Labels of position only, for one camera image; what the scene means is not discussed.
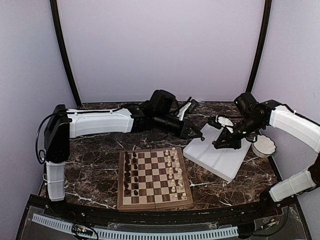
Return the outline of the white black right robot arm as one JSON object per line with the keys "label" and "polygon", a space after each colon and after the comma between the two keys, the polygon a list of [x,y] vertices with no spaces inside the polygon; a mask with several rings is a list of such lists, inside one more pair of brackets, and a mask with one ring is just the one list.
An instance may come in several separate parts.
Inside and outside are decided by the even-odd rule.
{"label": "white black right robot arm", "polygon": [[320,125],[276,100],[258,102],[250,92],[234,104],[238,113],[217,113],[207,123],[219,130],[215,149],[239,150],[244,141],[257,143],[265,135],[275,144],[271,155],[280,180],[259,194],[253,210],[266,217],[279,205],[320,186]]}

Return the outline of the white divided plastic tray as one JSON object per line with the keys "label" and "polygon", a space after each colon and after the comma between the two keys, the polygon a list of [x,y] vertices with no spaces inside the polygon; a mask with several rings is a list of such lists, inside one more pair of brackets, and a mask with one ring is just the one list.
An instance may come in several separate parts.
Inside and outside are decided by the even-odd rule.
{"label": "white divided plastic tray", "polygon": [[216,149],[212,142],[218,138],[221,131],[206,124],[201,132],[204,141],[193,139],[184,149],[183,156],[209,172],[222,178],[228,183],[236,177],[251,143],[246,139],[241,140],[241,148]]}

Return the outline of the wooden chess board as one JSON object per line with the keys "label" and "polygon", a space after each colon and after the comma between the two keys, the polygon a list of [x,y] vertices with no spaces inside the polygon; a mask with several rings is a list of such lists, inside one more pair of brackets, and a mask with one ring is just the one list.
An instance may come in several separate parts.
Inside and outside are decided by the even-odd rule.
{"label": "wooden chess board", "polygon": [[193,197],[190,183],[185,166],[183,151],[180,147],[177,149],[178,158],[183,170],[183,180],[186,190],[186,199],[178,201],[162,201],[162,191],[160,183],[159,169],[164,168],[164,151],[167,148],[127,150],[127,152],[136,152],[138,161],[138,196],[125,195],[124,173],[125,173],[125,151],[119,154],[118,169],[118,191],[117,191],[117,209],[121,212],[153,211],[174,208],[189,207],[193,204]]}

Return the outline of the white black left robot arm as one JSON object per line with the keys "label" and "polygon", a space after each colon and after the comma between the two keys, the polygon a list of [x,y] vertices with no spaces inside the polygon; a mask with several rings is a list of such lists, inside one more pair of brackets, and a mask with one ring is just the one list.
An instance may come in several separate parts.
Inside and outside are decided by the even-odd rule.
{"label": "white black left robot arm", "polygon": [[58,104],[40,123],[35,136],[35,155],[44,165],[46,193],[51,210],[60,218],[71,213],[65,200],[65,169],[70,143],[105,137],[110,134],[139,134],[162,131],[181,140],[204,140],[201,130],[185,116],[197,106],[192,97],[175,110],[174,94],[155,90],[150,99],[128,102],[112,109],[71,109]]}

